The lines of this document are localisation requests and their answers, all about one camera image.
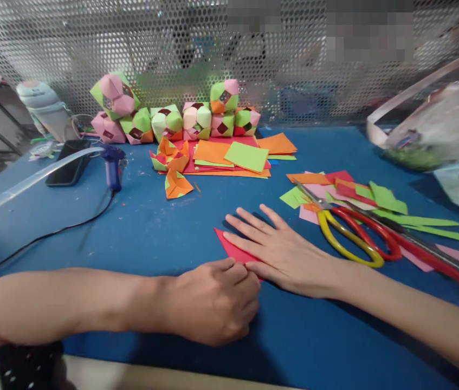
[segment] forearm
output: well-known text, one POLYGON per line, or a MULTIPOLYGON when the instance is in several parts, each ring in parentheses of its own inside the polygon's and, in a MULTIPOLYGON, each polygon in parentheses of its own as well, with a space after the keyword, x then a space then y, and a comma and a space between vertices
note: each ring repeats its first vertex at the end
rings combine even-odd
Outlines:
POLYGON ((459 307, 354 264, 336 298, 401 329, 459 367, 459 307))
POLYGON ((74 268, 0 278, 0 344, 91 331, 159 332, 163 278, 74 268))

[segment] scissor handle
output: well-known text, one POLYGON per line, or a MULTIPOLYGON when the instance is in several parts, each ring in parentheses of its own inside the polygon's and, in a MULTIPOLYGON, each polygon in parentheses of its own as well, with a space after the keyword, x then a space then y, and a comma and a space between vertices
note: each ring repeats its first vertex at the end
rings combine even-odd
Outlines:
POLYGON ((361 213, 358 213, 357 211, 347 209, 346 207, 334 207, 332 209, 332 212, 334 212, 336 215, 340 216, 343 220, 345 220, 347 225, 349 225, 352 228, 352 230, 354 230, 364 242, 366 242, 368 245, 370 245, 372 248, 378 251, 383 259, 387 261, 395 261, 401 259, 401 248, 394 236, 392 235, 392 233, 388 229, 385 229, 383 226, 379 225, 373 219, 370 219, 369 217, 361 213), (379 236, 381 236, 383 241, 386 243, 386 246, 388 247, 390 254, 385 253, 383 250, 381 250, 381 248, 379 248, 379 246, 372 240, 372 238, 367 234, 367 232, 361 226, 359 226, 359 224, 354 220, 354 218, 360 220, 365 225, 369 226, 373 231, 375 231, 379 236))
POLYGON ((318 221, 320 223, 321 231, 323 232, 324 236, 327 238, 328 242, 336 251, 338 251, 342 256, 348 258, 349 260, 355 261, 357 263, 367 265, 368 267, 372 268, 379 268, 382 267, 385 263, 383 258, 379 253, 376 252, 374 248, 368 245, 365 241, 360 239, 353 233, 350 233, 347 229, 345 229, 335 218, 332 216, 331 212, 328 210, 321 210, 318 212, 318 221), (366 254, 372 259, 372 261, 366 261, 362 258, 356 256, 355 254, 349 252, 342 246, 338 240, 332 235, 332 232, 328 226, 327 221, 329 221, 332 226, 334 226, 342 235, 356 244, 358 247, 363 249, 366 254))

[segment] paper flower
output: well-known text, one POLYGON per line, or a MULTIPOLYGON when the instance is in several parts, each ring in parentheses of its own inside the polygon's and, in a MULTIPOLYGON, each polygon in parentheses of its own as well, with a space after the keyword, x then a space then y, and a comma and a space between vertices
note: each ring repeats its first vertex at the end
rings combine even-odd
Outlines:
POLYGON ((176 105, 163 108, 151 108, 152 129, 157 138, 161 141, 163 137, 172 141, 182 140, 182 117, 176 105))
POLYGON ((193 191, 193 186, 176 170, 169 170, 164 182, 166 198, 175 199, 193 191))
POLYGON ((235 113, 213 114, 211 117, 211 136, 231 137, 235 127, 235 113))
POLYGON ((222 114, 238 106, 238 80, 231 79, 213 84, 211 87, 211 111, 222 114))
POLYGON ((121 123, 122 130, 125 132, 130 145, 153 142, 150 112, 146 107, 133 112, 130 116, 124 116, 119 122, 121 123))
POLYGON ((184 103, 182 110, 184 117, 183 138, 185 141, 197 139, 208 140, 211 133, 211 111, 209 103, 184 103))
POLYGON ((90 124, 104 144, 124 144, 126 142, 121 125, 110 119, 106 112, 99 111, 90 124))
POLYGON ((255 135, 259 120, 260 114, 254 107, 238 107, 233 135, 255 135))
POLYGON ((90 93, 112 120, 130 115, 141 104, 123 73, 103 76, 90 93))
POLYGON ((173 169, 177 172, 182 172, 190 161, 188 141, 184 141, 182 148, 179 149, 169 139, 162 138, 157 154, 153 154, 150 151, 150 157, 153 167, 157 171, 173 169))

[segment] person's right hand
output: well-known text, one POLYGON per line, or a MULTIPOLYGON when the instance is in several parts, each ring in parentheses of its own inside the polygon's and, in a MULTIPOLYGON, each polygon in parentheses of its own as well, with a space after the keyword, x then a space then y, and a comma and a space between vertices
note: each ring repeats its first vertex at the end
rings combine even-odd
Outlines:
POLYGON ((219 346, 249 333, 258 311, 260 282, 227 258, 203 264, 165 288, 165 329, 191 341, 219 346))

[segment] hand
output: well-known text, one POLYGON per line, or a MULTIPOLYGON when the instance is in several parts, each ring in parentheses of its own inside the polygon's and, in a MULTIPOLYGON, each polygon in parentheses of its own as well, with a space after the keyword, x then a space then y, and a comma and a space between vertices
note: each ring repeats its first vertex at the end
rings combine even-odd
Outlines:
POLYGON ((233 245, 258 257, 261 262, 246 263, 248 270, 285 290, 313 298, 333 298, 345 271, 352 263, 335 258, 305 240, 272 209, 260 209, 275 227, 239 207, 236 212, 248 222, 227 215, 225 220, 251 240, 225 232, 233 245))
POLYGON ((165 328, 210 346, 241 339, 258 311, 260 282, 232 258, 203 264, 166 288, 165 328))

